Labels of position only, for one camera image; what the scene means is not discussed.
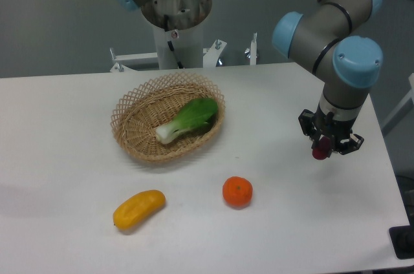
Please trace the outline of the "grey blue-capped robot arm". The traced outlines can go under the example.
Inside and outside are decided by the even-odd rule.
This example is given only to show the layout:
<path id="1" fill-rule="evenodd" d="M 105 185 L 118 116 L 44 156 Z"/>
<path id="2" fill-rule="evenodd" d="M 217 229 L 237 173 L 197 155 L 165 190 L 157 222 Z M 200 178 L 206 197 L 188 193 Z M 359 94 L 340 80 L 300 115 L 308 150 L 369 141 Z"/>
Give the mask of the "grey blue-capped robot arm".
<path id="1" fill-rule="evenodd" d="M 117 0 L 126 10 L 140 10 L 152 26 L 161 69 L 214 67 L 224 48 L 216 41 L 202 45 L 202 24 L 212 0 Z M 312 140 L 312 154 L 322 160 L 332 153 L 359 150 L 363 138 L 353 124 L 383 63 L 381 48 L 354 30 L 378 12 L 382 0 L 317 0 L 311 16 L 284 15 L 272 33 L 272 45 L 323 81 L 315 112 L 304 110 L 299 122 Z"/>

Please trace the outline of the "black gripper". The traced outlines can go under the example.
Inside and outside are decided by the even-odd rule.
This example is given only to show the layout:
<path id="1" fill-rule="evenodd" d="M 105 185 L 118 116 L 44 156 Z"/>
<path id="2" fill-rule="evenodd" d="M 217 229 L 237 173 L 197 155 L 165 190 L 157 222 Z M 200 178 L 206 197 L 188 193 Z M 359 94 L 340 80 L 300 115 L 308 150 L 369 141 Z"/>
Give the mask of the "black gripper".
<path id="1" fill-rule="evenodd" d="M 364 138 L 353 133 L 356 121 L 356 109 L 343 109 L 331 103 L 319 103 L 315 113 L 304 109 L 298 117 L 305 136 L 312 140 L 312 146 L 322 137 L 331 141 L 336 152 L 346 155 L 359 150 Z"/>

